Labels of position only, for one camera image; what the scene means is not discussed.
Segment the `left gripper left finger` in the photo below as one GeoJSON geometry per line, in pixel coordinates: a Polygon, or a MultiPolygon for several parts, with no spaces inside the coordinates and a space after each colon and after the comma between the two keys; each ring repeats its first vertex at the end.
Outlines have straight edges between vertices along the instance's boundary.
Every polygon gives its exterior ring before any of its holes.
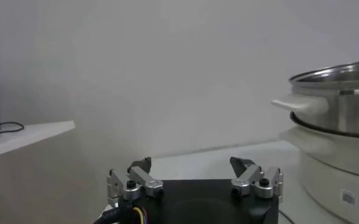
{"type": "Polygon", "coordinates": [[[150,176],[152,158],[146,157],[134,161],[125,172],[116,169],[109,170],[107,176],[107,201],[111,207],[119,204],[119,200],[135,201],[145,197],[157,200],[164,196],[162,180],[150,176]]]}

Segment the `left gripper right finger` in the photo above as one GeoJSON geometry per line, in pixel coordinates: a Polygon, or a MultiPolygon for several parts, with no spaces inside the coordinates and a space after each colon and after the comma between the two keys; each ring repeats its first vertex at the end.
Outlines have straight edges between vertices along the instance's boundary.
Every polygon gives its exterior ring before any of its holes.
{"type": "Polygon", "coordinates": [[[254,194],[258,198],[276,197],[282,201],[283,172],[279,167],[269,167],[266,171],[250,159],[231,157],[229,159],[236,177],[231,180],[231,194],[239,199],[254,194]]]}

